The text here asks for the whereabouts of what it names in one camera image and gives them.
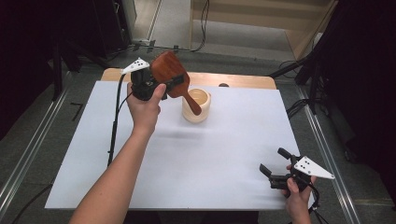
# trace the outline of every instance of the human arm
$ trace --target human arm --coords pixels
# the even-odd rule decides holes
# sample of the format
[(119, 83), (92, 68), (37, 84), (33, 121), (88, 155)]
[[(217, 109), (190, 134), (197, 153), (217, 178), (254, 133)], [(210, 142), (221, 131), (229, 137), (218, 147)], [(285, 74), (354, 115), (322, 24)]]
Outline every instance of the human arm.
[[(128, 83), (128, 95), (131, 83)], [(161, 84), (147, 102), (130, 95), (127, 103), (134, 121), (131, 135), (119, 154), (91, 187), (74, 212), (70, 223), (122, 223), (128, 211), (134, 184), (149, 139), (155, 130), (159, 102), (165, 92)]]
[[(311, 182), (314, 183), (316, 180), (315, 176), (311, 176)], [(308, 201), (311, 195), (311, 188), (306, 187), (303, 191), (299, 191), (297, 184), (293, 178), (288, 179), (288, 188), (290, 190), (290, 196), (286, 200), (286, 211), (291, 217), (293, 224), (310, 224), (311, 217), (308, 212)]]

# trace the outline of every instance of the finger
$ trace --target finger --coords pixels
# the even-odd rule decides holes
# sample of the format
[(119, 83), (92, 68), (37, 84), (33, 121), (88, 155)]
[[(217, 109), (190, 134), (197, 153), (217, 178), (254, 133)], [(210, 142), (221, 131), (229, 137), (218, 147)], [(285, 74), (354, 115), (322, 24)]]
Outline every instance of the finger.
[(287, 190), (285, 190), (285, 189), (282, 189), (280, 192), (281, 192), (283, 195), (286, 195), (286, 194), (288, 194), (288, 191), (287, 191)]
[(158, 104), (163, 98), (163, 94), (165, 93), (166, 85), (160, 84), (157, 88), (155, 88), (154, 93), (152, 93), (151, 99), (149, 99), (152, 103)]
[[(311, 176), (311, 183), (313, 184), (316, 180), (317, 180), (317, 177), (312, 175)], [(306, 189), (304, 189), (303, 192), (302, 192), (302, 196), (304, 198), (308, 199), (310, 194), (311, 194), (311, 190), (312, 189), (309, 186), (306, 187)]]
[(126, 86), (127, 86), (126, 88), (127, 95), (129, 95), (132, 93), (132, 82), (128, 82)]
[(299, 193), (298, 186), (294, 182), (293, 178), (288, 179), (288, 188), (290, 190), (290, 194), (298, 194)]
[(314, 175), (312, 175), (312, 176), (311, 176), (311, 183), (314, 184), (315, 181), (317, 181), (317, 177), (314, 176)]

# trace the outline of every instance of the paddle handle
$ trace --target paddle handle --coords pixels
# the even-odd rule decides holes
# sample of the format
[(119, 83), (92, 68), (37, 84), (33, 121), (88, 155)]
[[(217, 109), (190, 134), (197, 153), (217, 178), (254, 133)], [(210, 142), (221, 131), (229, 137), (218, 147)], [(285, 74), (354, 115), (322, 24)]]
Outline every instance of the paddle handle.
[(186, 99), (187, 104), (189, 104), (192, 113), (196, 116), (200, 115), (202, 108), (194, 101), (194, 99), (192, 99), (188, 93), (184, 94), (183, 97)]

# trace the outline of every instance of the forearm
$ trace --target forearm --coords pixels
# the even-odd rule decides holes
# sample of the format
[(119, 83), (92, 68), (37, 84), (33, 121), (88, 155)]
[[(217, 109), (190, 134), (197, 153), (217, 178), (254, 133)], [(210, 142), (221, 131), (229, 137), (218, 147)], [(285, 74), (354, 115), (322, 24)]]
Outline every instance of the forearm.
[(311, 224), (311, 217), (309, 216), (308, 211), (302, 211), (301, 214), (292, 217), (293, 224)]
[(133, 131), (81, 201), (71, 223), (122, 223), (150, 136), (145, 130)]

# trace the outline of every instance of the metal rail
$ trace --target metal rail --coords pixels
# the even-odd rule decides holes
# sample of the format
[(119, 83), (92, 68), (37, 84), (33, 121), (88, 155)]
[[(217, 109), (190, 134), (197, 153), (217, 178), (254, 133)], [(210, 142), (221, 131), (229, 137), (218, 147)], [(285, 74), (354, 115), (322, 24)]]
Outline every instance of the metal rail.
[(14, 198), (18, 188), (20, 187), (22, 180), (26, 176), (30, 165), (35, 159), (35, 155), (40, 149), (41, 143), (46, 137), (52, 122), (56, 118), (56, 115), (58, 114), (64, 102), (64, 98), (69, 91), (69, 87), (71, 86), (73, 79), (74, 75), (71, 72), (67, 72), (64, 79), (64, 91), (61, 92), (61, 95), (57, 101), (54, 101), (50, 104), (49, 109), (38, 125), (38, 128), (35, 130), (35, 134), (30, 140), (27, 148), (24, 150), (20, 160), (11, 173), (11, 176), (8, 178), (6, 184), (2, 187), (0, 192), (0, 222), (6, 214), (6, 211), (11, 204), (11, 201)]
[[(308, 99), (308, 94), (305, 92), (303, 88), (297, 86), (297, 91), (300, 95), (300, 98)], [(337, 194), (338, 201), (346, 216), (346, 221), (349, 224), (360, 224), (361, 220), (359, 219), (355, 205), (352, 202), (352, 199), (347, 190), (347, 186), (343, 180), (343, 177), (341, 177), (340, 171), (338, 170), (338, 167), (332, 156), (332, 152), (326, 141), (323, 131), (320, 128), (318, 118), (316, 115), (312, 113), (309, 106), (305, 107), (305, 114), (308, 117), (312, 131), (318, 142), (319, 151), (325, 162), (326, 168), (335, 176), (335, 179), (332, 181), (332, 184), (334, 186), (335, 193)]]

